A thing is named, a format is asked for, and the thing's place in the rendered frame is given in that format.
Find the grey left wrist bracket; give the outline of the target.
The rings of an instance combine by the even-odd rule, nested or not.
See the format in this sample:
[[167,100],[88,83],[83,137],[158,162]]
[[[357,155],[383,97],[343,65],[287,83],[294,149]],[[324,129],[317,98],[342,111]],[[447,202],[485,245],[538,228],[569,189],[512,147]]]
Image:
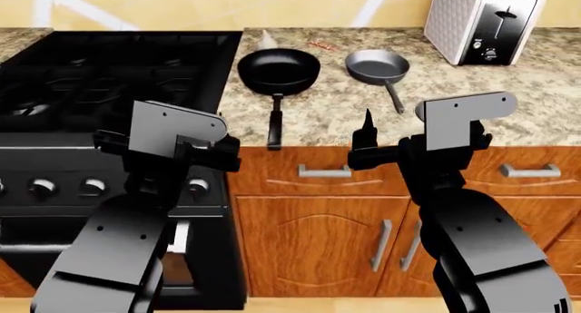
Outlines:
[[171,158],[180,138],[193,139],[206,148],[226,134],[226,121],[216,114],[156,101],[135,101],[128,149]]

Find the black gas stove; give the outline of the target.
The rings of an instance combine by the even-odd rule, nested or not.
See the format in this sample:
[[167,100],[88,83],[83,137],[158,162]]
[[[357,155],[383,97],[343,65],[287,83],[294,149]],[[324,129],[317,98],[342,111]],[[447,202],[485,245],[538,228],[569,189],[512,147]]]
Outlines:
[[[123,192],[122,159],[95,149],[94,132],[127,134],[138,100],[216,113],[240,40],[240,32],[54,32],[0,67],[0,259],[37,288],[93,208]],[[231,209],[225,173],[192,167],[193,177],[211,189],[194,201],[182,187],[169,232]],[[107,192],[81,197],[87,178]],[[37,201],[32,179],[58,192]],[[185,254],[167,252],[162,263],[159,300],[193,309]]]

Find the grey right wrist bracket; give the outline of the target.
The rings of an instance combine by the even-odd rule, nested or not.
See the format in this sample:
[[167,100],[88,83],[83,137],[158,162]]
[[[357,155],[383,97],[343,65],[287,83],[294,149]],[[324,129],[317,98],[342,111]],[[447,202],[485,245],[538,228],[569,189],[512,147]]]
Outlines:
[[426,100],[415,108],[424,122],[429,151],[470,145],[470,123],[509,116],[517,108],[517,97],[508,92],[471,94]]

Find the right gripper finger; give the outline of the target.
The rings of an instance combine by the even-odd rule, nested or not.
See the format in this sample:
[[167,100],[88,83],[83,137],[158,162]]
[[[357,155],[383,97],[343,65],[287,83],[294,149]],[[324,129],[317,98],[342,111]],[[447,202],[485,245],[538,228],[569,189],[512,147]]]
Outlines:
[[377,148],[377,135],[378,130],[373,124],[370,110],[367,109],[362,127],[352,134],[352,150]]
[[473,151],[488,149],[491,141],[492,135],[485,132],[483,124],[480,121],[470,122],[470,147]]

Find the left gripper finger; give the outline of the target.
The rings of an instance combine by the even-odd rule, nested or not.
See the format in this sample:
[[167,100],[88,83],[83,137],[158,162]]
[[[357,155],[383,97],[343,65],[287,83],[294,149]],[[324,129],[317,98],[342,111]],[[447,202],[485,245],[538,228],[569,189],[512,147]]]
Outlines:
[[212,167],[217,171],[238,172],[241,167],[240,146],[238,138],[225,135],[212,147]]
[[129,137],[118,132],[98,130],[94,133],[94,148],[109,154],[125,154],[129,150]]

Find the wooden cabinet drawer front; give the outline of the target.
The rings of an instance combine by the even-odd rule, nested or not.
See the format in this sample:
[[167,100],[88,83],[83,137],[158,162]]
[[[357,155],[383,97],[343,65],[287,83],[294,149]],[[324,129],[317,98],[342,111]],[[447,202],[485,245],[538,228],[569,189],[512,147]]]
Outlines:
[[581,196],[581,146],[492,146],[463,176],[490,195]]
[[347,165],[345,146],[287,146],[271,152],[264,147],[241,148],[241,168],[228,174],[232,195],[408,195],[395,164],[371,171],[351,171],[348,179],[300,178],[298,165],[309,170],[337,170]]

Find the white and black toaster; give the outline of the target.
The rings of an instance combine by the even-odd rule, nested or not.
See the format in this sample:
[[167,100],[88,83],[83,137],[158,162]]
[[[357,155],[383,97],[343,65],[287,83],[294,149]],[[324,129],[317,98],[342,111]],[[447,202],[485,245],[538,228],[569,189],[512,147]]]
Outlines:
[[546,0],[432,0],[424,35],[450,64],[515,64]]

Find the large black frying pan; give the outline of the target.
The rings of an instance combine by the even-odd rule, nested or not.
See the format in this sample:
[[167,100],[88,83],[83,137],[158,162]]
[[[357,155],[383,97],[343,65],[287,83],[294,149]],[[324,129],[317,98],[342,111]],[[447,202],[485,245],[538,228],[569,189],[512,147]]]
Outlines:
[[310,89],[320,73],[319,59],[296,49],[271,48],[247,54],[237,70],[248,89],[272,98],[267,149],[278,151],[282,146],[281,100]]

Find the small grey frying pan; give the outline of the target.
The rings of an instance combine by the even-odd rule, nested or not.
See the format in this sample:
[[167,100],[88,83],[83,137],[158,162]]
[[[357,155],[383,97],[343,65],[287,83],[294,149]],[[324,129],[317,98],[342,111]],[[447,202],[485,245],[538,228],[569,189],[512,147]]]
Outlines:
[[357,81],[384,86],[396,112],[405,112],[394,84],[408,73],[410,64],[407,59],[386,50],[360,50],[346,56],[345,65],[348,73]]

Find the wooden cabinet door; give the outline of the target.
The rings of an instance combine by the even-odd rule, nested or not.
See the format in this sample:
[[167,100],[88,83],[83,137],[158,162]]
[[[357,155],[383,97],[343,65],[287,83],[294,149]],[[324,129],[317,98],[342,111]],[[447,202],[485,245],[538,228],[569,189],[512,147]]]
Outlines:
[[[371,297],[409,205],[406,197],[240,196],[236,212],[255,297]],[[382,221],[392,231],[373,272]]]
[[[544,250],[572,296],[581,296],[581,198],[497,196],[496,200]],[[435,260],[423,247],[418,247],[408,271],[399,267],[399,259],[407,254],[413,239],[418,211],[415,203],[409,204],[376,292],[378,297],[439,295],[432,279]]]

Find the grey wrist bracket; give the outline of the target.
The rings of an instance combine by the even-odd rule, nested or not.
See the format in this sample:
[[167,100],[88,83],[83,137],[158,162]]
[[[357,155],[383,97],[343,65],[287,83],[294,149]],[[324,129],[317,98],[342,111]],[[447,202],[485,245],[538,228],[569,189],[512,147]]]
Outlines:
[[216,114],[156,101],[135,101],[128,149],[171,158],[180,138],[193,139],[206,148],[226,134],[226,121]]
[[509,116],[517,108],[517,97],[508,92],[471,94],[426,100],[415,108],[424,122],[429,151],[470,145],[470,123]]

